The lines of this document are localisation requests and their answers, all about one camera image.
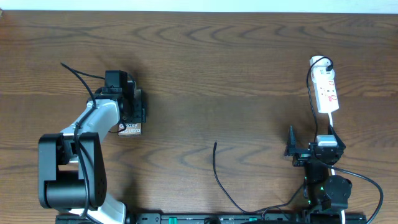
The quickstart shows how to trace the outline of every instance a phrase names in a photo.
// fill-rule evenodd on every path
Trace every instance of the wooden table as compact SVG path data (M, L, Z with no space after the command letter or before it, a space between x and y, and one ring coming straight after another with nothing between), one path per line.
M398 16L177 12L5 11L0 18L0 223L53 223L37 198L37 141L85 108L83 72L131 72L147 93L143 135L109 134L108 189L134 210L237 212L288 201L303 169L283 156L289 125L303 146L313 118L312 55L334 60L347 145L338 167L385 193L375 223L398 216ZM92 89L102 80L86 78ZM318 115L320 133L328 118ZM377 189L355 177L349 212L372 214Z

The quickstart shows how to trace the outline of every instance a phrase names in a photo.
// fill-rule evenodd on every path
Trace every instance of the white power strip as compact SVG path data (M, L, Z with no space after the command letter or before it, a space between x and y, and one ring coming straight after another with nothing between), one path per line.
M310 60L310 65L323 56L314 56ZM315 89L317 107L319 113L331 113L336 111L338 106L337 92L335 86L335 71L327 71L326 68L331 64L327 58L321 59L311 69L311 79Z

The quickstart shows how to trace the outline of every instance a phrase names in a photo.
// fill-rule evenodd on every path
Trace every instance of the white wall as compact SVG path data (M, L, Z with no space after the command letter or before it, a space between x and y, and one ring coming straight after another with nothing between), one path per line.
M4 10L398 13L398 0L0 0Z

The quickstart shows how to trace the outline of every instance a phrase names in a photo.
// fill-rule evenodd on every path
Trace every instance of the wooden tabletop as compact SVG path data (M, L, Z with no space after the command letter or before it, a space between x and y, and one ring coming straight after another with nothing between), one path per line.
M136 210L210 213L288 201L303 168L283 156L292 124L314 132L305 76L333 59L347 148L336 166L378 182L374 223L398 216L398 16L5 11L0 18L0 223L53 223L37 198L37 141L85 109L84 86L60 66L132 73L147 93L143 135L102 143L108 190ZM95 90L103 80L85 77ZM328 118L318 114L320 133ZM349 212L372 214L379 192L349 177Z

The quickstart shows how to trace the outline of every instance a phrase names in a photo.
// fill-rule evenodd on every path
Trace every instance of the green component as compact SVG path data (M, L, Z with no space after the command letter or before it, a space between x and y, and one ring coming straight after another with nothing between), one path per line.
M169 224L177 224L177 218L169 218Z

